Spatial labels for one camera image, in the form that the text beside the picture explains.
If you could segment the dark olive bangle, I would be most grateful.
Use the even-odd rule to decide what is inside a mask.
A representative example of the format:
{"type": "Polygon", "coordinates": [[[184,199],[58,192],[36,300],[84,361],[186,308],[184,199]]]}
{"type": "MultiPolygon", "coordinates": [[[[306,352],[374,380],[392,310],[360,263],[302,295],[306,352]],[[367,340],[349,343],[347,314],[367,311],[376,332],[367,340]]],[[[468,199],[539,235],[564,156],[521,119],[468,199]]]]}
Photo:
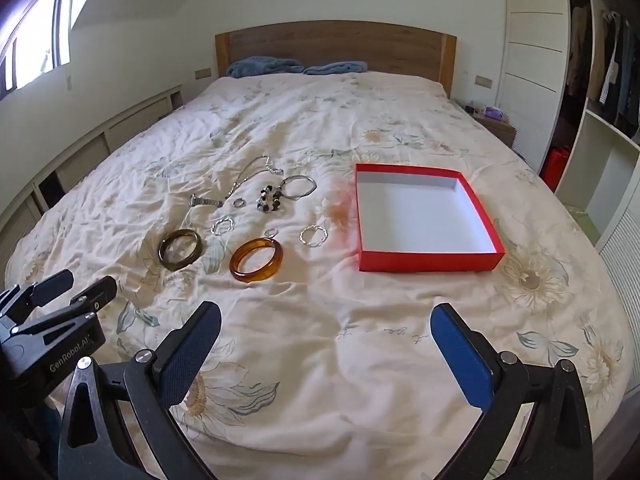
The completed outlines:
{"type": "Polygon", "coordinates": [[[181,229],[167,234],[157,248],[160,264],[170,272],[190,266],[203,253],[203,242],[197,232],[181,229]]]}

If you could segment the amber bangle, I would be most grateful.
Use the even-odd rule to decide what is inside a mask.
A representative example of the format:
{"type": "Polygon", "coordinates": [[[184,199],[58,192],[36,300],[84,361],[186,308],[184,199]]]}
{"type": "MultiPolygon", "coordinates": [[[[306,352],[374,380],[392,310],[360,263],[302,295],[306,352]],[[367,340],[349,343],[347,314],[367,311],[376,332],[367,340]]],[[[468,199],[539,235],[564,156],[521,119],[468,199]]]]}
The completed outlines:
{"type": "Polygon", "coordinates": [[[257,237],[241,245],[231,256],[229,271],[242,283],[268,280],[283,261],[282,245],[273,238],[257,237]]]}

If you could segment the red shallow box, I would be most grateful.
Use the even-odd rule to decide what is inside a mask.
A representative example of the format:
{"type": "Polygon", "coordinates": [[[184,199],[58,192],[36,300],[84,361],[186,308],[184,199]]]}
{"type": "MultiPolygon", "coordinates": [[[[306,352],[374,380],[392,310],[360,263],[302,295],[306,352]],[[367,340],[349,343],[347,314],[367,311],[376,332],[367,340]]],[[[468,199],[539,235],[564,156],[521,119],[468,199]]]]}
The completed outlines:
{"type": "Polygon", "coordinates": [[[488,272],[506,254],[457,170],[358,162],[355,196],[362,272],[488,272]]]}

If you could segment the thin silver bangle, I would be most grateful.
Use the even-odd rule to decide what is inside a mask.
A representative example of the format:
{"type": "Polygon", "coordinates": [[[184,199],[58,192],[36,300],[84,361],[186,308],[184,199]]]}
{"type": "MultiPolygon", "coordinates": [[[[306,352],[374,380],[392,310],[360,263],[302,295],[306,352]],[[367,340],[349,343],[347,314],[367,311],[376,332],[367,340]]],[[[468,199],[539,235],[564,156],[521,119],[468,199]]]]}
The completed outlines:
{"type": "Polygon", "coordinates": [[[280,185],[279,192],[285,200],[297,202],[311,195],[317,189],[317,182],[304,174],[293,174],[285,177],[280,185]]]}

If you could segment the white radiator cover cabinet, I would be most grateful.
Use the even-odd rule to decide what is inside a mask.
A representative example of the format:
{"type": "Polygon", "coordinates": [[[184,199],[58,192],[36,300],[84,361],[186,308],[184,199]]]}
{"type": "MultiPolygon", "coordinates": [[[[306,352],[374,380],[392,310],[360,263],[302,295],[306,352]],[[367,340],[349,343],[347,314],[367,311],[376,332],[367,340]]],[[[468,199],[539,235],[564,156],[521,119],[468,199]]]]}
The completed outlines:
{"type": "Polygon", "coordinates": [[[97,126],[56,155],[1,209],[1,264],[45,212],[108,156],[182,106],[182,87],[151,96],[97,126]]]}

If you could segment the floral cream bed duvet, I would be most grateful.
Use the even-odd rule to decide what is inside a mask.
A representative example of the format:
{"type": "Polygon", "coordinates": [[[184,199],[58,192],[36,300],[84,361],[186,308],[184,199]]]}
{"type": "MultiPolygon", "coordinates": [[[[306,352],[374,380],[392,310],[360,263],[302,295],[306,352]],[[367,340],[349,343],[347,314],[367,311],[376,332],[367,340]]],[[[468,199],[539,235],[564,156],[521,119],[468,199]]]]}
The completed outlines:
{"type": "Polygon", "coordinates": [[[2,278],[67,269],[77,288],[109,275],[103,362],[153,348],[204,300],[221,335],[172,409],[221,479],[431,479],[477,419],[432,341],[448,302],[496,348],[577,367],[591,430],[623,401],[634,360],[605,264],[538,176],[439,84],[381,73],[221,78],[135,136],[46,212],[2,278]],[[363,273],[358,162],[457,170],[497,228],[495,270],[363,273]],[[281,181],[317,182],[292,202],[281,181]],[[190,196],[224,206],[189,205],[190,196]],[[176,272],[157,248],[198,233],[176,272]],[[237,281],[232,254],[257,237],[283,248],[268,280],[237,281]]]}

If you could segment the red bag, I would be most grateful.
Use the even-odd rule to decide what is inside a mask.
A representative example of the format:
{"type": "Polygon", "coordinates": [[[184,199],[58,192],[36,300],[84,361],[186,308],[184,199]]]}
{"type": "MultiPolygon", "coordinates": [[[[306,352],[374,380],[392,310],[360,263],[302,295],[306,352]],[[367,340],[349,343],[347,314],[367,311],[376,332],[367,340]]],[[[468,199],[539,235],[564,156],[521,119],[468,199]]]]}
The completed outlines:
{"type": "Polygon", "coordinates": [[[540,177],[552,192],[560,183],[569,157],[570,151],[565,146],[552,148],[547,155],[540,177]]]}

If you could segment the wooden nightstand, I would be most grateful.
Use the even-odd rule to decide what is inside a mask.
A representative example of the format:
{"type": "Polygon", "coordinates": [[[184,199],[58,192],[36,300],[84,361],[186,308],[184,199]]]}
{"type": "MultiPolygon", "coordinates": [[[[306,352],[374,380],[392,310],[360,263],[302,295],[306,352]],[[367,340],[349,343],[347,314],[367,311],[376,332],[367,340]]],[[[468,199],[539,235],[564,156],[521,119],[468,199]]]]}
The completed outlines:
{"type": "Polygon", "coordinates": [[[508,122],[505,122],[504,120],[492,119],[480,112],[474,112],[472,114],[472,118],[489,132],[491,132],[503,144],[506,144],[508,148],[512,148],[516,130],[508,122]]]}

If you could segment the purple tissue box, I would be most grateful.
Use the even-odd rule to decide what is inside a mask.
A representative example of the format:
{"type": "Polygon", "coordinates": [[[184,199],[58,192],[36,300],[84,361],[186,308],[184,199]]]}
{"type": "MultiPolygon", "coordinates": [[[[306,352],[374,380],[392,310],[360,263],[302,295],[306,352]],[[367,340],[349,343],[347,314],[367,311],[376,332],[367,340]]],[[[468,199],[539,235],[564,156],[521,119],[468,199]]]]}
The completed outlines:
{"type": "Polygon", "coordinates": [[[494,106],[486,106],[484,108],[484,115],[493,120],[500,120],[500,122],[506,119],[506,114],[504,114],[500,108],[494,106]]]}

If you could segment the window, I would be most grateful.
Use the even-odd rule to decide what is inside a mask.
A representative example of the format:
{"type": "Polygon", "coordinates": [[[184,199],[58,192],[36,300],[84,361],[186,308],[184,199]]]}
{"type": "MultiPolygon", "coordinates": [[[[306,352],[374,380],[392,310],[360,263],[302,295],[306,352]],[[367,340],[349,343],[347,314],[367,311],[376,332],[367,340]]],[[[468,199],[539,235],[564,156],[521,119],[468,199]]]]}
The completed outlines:
{"type": "Polygon", "coordinates": [[[1,94],[7,96],[70,62],[70,32],[88,0],[36,0],[13,30],[1,61],[1,94]]]}

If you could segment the blue pillow left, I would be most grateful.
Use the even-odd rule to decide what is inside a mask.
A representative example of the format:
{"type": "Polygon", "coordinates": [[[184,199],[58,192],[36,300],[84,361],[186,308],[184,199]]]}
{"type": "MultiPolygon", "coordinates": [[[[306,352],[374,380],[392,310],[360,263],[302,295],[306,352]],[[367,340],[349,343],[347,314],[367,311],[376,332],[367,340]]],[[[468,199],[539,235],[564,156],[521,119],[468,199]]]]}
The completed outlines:
{"type": "Polygon", "coordinates": [[[226,75],[239,79],[273,74],[301,74],[304,69],[305,66],[294,58],[250,56],[231,63],[227,68],[226,75]]]}

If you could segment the blue pillow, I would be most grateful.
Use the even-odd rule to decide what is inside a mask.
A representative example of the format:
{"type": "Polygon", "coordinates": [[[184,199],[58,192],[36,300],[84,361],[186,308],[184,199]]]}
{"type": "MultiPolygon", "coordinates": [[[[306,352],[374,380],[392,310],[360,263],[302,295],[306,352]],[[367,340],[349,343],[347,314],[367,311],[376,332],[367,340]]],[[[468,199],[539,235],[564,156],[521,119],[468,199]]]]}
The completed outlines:
{"type": "Polygon", "coordinates": [[[231,63],[227,68],[226,75],[239,79],[273,74],[301,74],[304,69],[305,66],[294,58],[250,56],[231,63]]]}
{"type": "Polygon", "coordinates": [[[361,74],[368,70],[364,61],[337,61],[324,65],[308,66],[303,70],[305,75],[326,76],[343,74],[361,74]]]}

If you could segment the white wardrobe cabinet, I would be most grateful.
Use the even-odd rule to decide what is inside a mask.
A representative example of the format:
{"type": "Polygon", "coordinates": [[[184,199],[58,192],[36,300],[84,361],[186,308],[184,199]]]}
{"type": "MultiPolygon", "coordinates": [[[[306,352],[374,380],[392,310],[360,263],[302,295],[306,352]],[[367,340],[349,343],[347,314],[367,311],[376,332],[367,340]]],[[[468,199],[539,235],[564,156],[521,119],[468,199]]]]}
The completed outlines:
{"type": "Polygon", "coordinates": [[[639,117],[631,95],[637,44],[616,0],[506,0],[498,105],[514,150],[598,252],[620,234],[639,184],[639,117]]]}

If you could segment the hanging clothes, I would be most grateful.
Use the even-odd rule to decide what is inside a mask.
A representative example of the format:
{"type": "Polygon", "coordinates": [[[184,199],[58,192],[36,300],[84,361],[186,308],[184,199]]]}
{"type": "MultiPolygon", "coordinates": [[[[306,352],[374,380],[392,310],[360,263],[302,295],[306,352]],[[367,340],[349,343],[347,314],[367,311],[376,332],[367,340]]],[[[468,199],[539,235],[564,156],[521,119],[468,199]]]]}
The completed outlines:
{"type": "Polygon", "coordinates": [[[574,6],[565,96],[575,106],[593,105],[609,124],[639,140],[639,35],[622,14],[574,6]]]}

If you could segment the wooden headboard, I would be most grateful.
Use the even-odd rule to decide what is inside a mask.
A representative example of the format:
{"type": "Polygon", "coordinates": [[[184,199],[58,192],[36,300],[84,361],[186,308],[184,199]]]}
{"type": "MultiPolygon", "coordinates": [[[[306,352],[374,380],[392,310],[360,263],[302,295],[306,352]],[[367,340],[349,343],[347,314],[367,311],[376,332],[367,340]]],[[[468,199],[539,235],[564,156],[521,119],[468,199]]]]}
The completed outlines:
{"type": "Polygon", "coordinates": [[[457,38],[406,25],[349,21],[299,21],[254,26],[215,36],[218,74],[254,55],[296,58],[306,65],[363,61],[370,70],[419,76],[451,93],[457,38]]]}

